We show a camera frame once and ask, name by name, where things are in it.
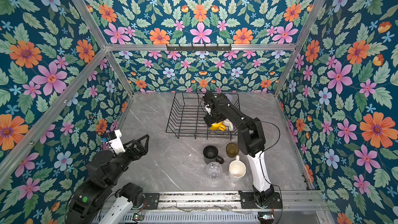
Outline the yellow mug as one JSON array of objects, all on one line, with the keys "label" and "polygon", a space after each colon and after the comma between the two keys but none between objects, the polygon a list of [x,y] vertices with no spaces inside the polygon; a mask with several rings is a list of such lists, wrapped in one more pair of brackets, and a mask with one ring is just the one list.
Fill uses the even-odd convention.
[{"label": "yellow mug", "polygon": [[217,123],[211,124],[209,129],[212,131],[217,131],[217,130],[225,131],[226,126],[223,124],[223,122],[217,122]]}]

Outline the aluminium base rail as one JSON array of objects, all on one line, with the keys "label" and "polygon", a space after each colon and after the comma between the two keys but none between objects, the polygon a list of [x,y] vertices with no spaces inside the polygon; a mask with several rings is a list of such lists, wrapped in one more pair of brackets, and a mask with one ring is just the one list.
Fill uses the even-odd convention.
[{"label": "aluminium base rail", "polygon": [[332,224],[319,191],[276,192],[266,207],[248,191],[148,192],[141,207],[126,210],[111,198],[95,222],[100,224]]}]

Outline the clear glass cup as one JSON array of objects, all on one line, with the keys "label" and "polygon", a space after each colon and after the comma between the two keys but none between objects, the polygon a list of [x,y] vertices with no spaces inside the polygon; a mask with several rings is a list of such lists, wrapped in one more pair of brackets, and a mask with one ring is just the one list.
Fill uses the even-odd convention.
[{"label": "clear glass cup", "polygon": [[210,162],[206,167],[206,174],[210,179],[219,179],[223,174],[221,164]]}]

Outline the lilac cup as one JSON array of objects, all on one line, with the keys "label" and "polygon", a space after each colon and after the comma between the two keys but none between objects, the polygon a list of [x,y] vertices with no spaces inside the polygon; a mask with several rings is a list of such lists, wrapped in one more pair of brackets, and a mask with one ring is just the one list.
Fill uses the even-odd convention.
[{"label": "lilac cup", "polygon": [[228,98],[229,101],[233,100],[233,96],[231,94],[226,94],[225,96]]}]

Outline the white mug red inside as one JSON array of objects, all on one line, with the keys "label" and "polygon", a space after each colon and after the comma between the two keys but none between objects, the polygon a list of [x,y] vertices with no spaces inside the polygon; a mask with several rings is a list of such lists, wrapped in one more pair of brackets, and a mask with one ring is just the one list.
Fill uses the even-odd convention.
[{"label": "white mug red inside", "polygon": [[229,131],[233,131],[234,130],[234,125],[233,123],[229,120],[226,119],[223,121],[223,125],[226,127],[226,129],[228,129]]}]

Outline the cream white mug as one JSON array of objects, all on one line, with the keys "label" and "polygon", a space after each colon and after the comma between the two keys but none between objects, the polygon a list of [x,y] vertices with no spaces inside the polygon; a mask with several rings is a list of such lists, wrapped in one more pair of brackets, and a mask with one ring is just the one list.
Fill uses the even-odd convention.
[{"label": "cream white mug", "polygon": [[246,166],[240,160],[240,156],[237,155],[229,165],[229,177],[233,181],[239,181],[246,175]]}]

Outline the black mug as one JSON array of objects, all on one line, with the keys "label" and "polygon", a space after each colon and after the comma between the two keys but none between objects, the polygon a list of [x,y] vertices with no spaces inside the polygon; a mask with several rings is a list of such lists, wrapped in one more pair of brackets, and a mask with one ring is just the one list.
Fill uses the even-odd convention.
[{"label": "black mug", "polygon": [[219,156],[218,148],[215,146],[206,146],[203,149],[204,162],[210,164],[211,162],[217,162],[219,164],[224,164],[224,159]]}]

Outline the olive glass cup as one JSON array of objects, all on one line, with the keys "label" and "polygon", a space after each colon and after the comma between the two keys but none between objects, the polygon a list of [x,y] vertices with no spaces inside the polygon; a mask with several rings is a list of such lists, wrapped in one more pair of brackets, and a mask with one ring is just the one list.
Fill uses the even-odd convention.
[{"label": "olive glass cup", "polygon": [[226,153],[229,158],[235,158],[239,153],[239,147],[236,143],[229,143],[226,146]]}]

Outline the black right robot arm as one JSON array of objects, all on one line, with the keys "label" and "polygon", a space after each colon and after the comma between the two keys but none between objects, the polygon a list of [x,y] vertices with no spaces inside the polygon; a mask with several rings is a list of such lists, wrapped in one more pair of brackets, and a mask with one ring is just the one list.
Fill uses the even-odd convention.
[{"label": "black right robot arm", "polygon": [[224,131],[232,127],[237,130],[238,148],[246,155],[252,172],[254,201],[259,207],[267,206],[275,190],[266,170],[266,138],[261,120],[242,113],[223,93],[206,92],[203,101],[204,121],[210,129]]}]

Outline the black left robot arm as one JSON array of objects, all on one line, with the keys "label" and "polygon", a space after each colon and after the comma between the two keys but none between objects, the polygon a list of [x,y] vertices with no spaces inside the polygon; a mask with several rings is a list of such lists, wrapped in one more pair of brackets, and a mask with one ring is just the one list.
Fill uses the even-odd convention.
[{"label": "black left robot arm", "polygon": [[109,148],[97,153],[87,164],[89,178],[72,195],[65,223],[92,223],[111,196],[116,200],[100,220],[102,224],[117,224],[130,210],[142,211],[146,206],[142,187],[127,183],[116,192],[113,188],[129,165],[148,153],[150,136],[146,134],[127,143],[122,143],[121,136],[120,130],[102,134],[102,142]]}]

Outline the black hook rail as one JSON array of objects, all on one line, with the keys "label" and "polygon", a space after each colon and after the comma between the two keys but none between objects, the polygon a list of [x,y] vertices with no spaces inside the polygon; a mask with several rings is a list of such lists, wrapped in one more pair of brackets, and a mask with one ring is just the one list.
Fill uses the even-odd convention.
[{"label": "black hook rail", "polygon": [[218,52],[218,51],[231,51],[232,45],[220,45],[220,44],[203,44],[203,45],[166,45],[167,51],[186,51],[186,52],[196,52],[196,51],[208,51],[208,52]]}]

